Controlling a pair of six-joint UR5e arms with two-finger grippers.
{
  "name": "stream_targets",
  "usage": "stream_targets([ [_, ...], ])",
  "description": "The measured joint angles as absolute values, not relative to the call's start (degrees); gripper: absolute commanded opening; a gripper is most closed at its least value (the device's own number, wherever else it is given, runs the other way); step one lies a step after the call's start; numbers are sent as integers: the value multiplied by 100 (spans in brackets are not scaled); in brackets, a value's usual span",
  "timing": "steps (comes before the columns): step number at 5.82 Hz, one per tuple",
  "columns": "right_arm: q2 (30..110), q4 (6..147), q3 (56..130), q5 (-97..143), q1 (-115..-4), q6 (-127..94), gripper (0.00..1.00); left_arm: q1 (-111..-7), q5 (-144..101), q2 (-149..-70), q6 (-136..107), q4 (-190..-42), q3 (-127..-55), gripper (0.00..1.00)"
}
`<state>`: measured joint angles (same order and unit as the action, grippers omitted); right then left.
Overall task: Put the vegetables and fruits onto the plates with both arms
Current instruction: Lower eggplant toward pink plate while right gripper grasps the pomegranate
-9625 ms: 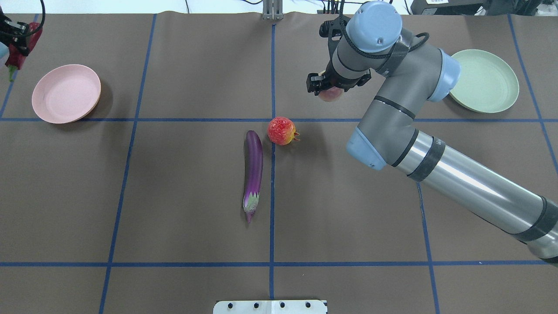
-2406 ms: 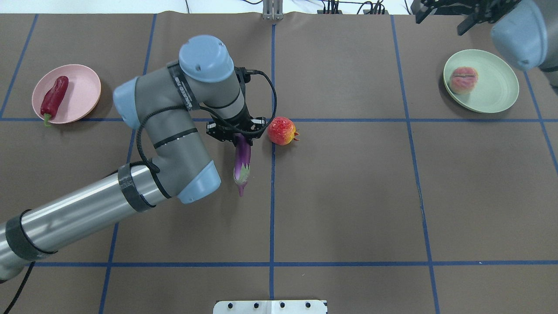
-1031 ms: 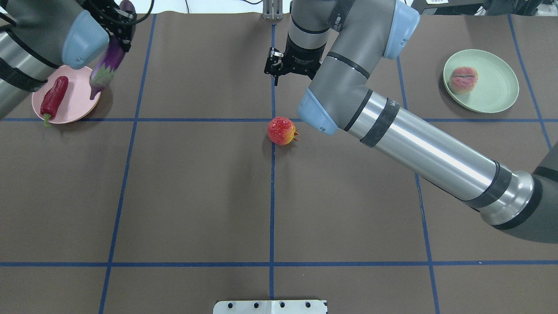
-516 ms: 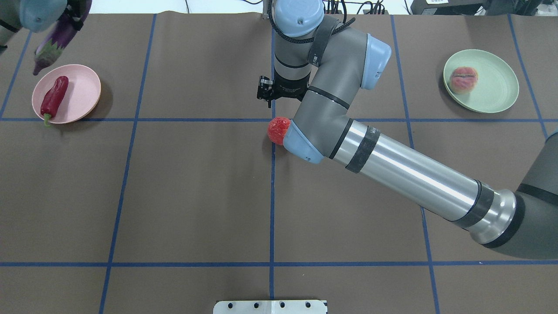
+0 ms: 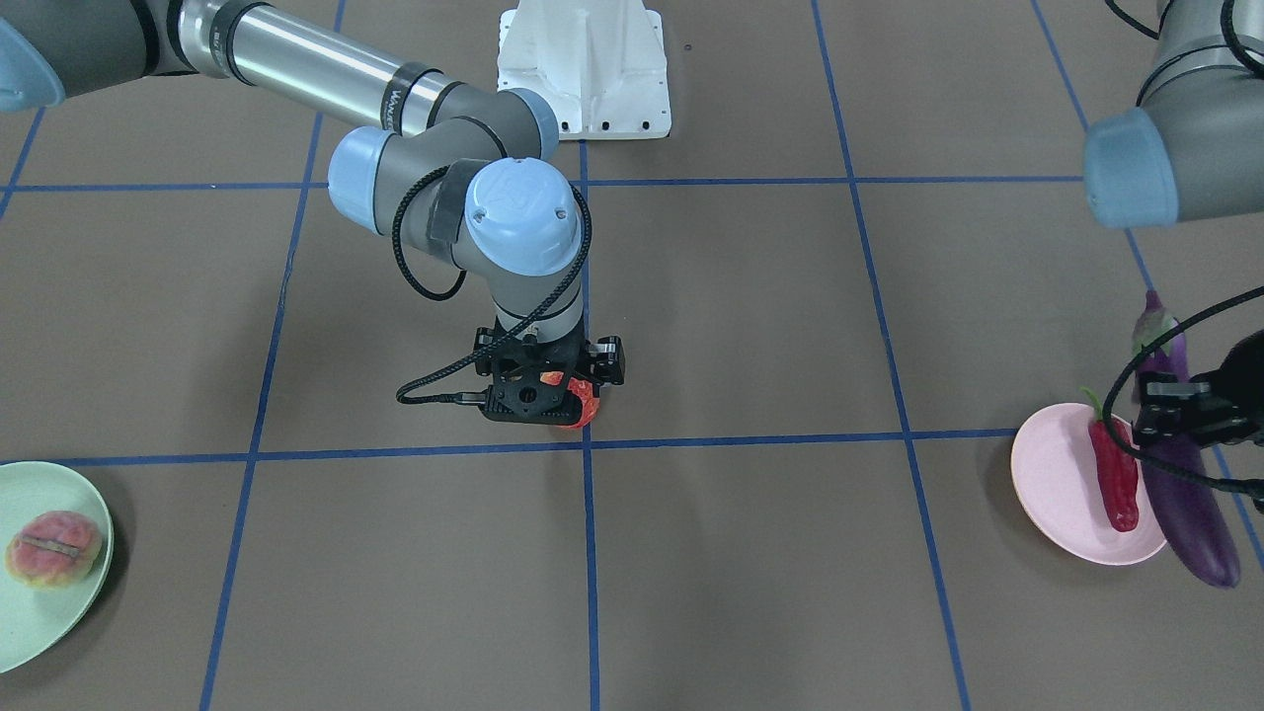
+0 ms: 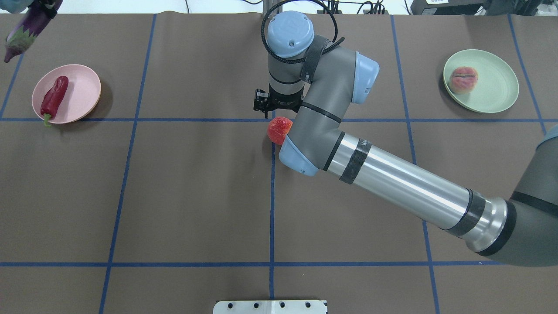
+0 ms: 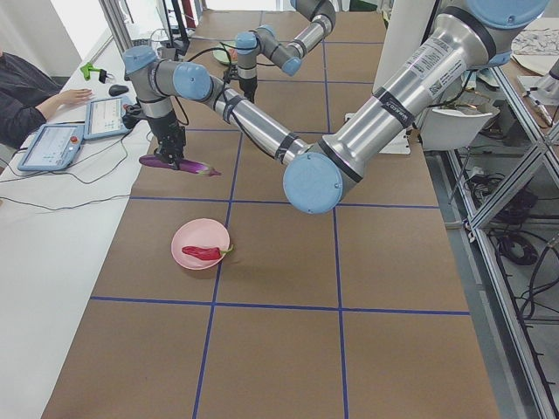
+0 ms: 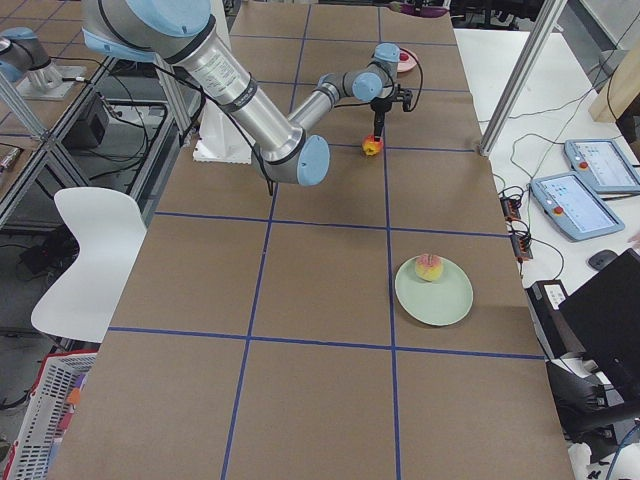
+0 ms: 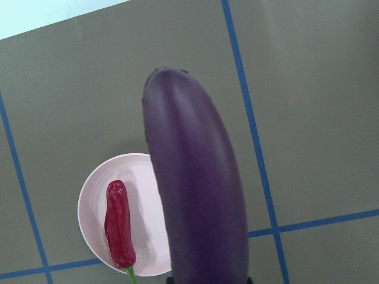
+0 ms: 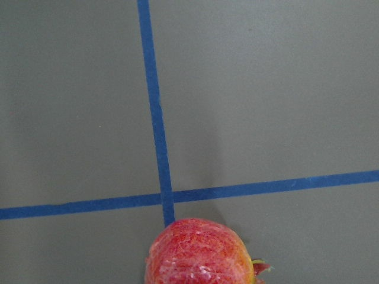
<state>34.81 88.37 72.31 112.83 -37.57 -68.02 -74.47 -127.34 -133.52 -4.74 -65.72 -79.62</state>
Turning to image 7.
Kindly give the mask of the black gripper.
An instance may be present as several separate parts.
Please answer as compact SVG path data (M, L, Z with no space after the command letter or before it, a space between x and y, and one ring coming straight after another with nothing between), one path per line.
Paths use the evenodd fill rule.
M165 115L161 118L152 118L150 128L158 144L153 156L161 164L169 164L174 170L181 170L186 135L184 127L178 122L176 116Z
M258 87L257 69L255 67L238 68L239 86L247 99L254 99Z

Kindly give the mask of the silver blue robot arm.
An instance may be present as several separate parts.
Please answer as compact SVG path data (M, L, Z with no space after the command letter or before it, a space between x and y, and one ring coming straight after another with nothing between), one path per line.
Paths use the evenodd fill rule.
M296 1L293 7L308 21L288 44L261 26L238 34L238 89L208 73L202 65L161 59L146 45L123 55L126 76L134 86L146 120L158 140L156 163L188 170L186 137L172 99L205 104L224 122L237 127L262 152L283 164L283 189L298 210L320 214L331 210L361 181L368 162L466 71L508 62L513 39L546 9L543 1L446 1L432 34L369 100L334 133L307 144L258 109L247 96L256 79L256 59L263 55L286 74L335 27L328 1Z
M289 43L282 44L270 25L242 31L235 37L238 82L244 96L254 101L258 87L258 56L263 55L288 76L301 67L302 60L335 27L336 11L331 1L291 1L291 6L308 20L308 26Z

